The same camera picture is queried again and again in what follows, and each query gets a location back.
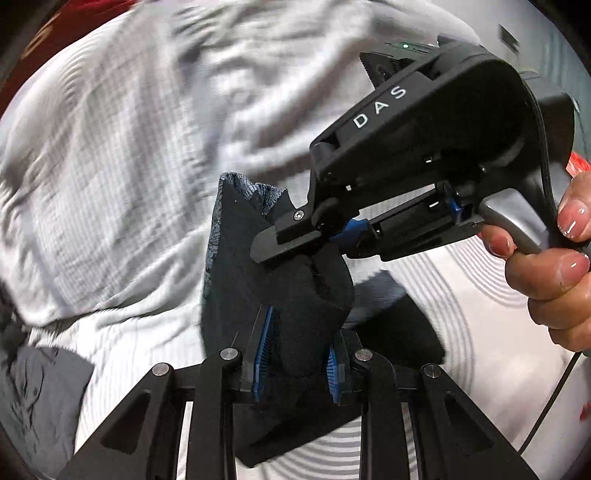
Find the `human hand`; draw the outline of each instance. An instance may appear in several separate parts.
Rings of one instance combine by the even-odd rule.
[[[558,206],[558,227],[575,242],[591,238],[591,172],[570,183]],[[546,325],[554,343],[581,351],[591,348],[591,274],[587,256],[566,248],[551,248],[535,255],[516,249],[510,234],[485,225],[481,232],[486,249],[506,259],[507,283],[529,297],[531,318]]]

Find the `glossy fingernail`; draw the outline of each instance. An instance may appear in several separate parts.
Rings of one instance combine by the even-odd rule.
[[[511,254],[509,240],[503,235],[496,235],[485,243],[486,249],[495,257],[507,258]]]
[[[579,283],[589,271],[589,259],[578,252],[565,255],[560,263],[561,285],[570,288]]]
[[[579,199],[570,199],[558,214],[558,228],[571,240],[581,236],[591,221],[591,209]]]

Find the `white blanket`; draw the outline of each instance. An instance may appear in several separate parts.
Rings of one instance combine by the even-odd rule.
[[[0,121],[0,272],[32,345],[95,365],[76,448],[152,365],[203,359],[219,174],[282,184],[304,203],[310,141],[372,89],[359,52],[439,33],[477,40],[426,0],[143,2],[25,84]],[[407,287],[445,344],[447,371],[518,446],[567,357],[531,323],[502,264],[471,239],[349,265],[356,282],[386,268]],[[266,474],[354,478],[358,432],[353,423]]]

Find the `silver screw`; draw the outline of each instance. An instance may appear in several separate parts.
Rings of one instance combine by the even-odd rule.
[[[428,364],[423,368],[425,375],[431,378],[437,378],[441,375],[441,368],[439,365]]]
[[[166,375],[170,370],[168,364],[156,364],[152,367],[152,373],[156,375],[156,377],[162,377],[162,375]]]
[[[234,360],[237,356],[238,356],[238,350],[236,350],[235,348],[225,348],[224,350],[222,350],[220,352],[220,356],[224,359],[224,360]]]
[[[360,362],[369,362],[373,356],[371,350],[366,348],[361,348],[355,352],[355,358]]]

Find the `gray garment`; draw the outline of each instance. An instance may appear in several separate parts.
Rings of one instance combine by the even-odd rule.
[[[93,366],[68,350],[21,346],[26,334],[0,323],[0,423],[23,461],[54,478],[74,454]]]

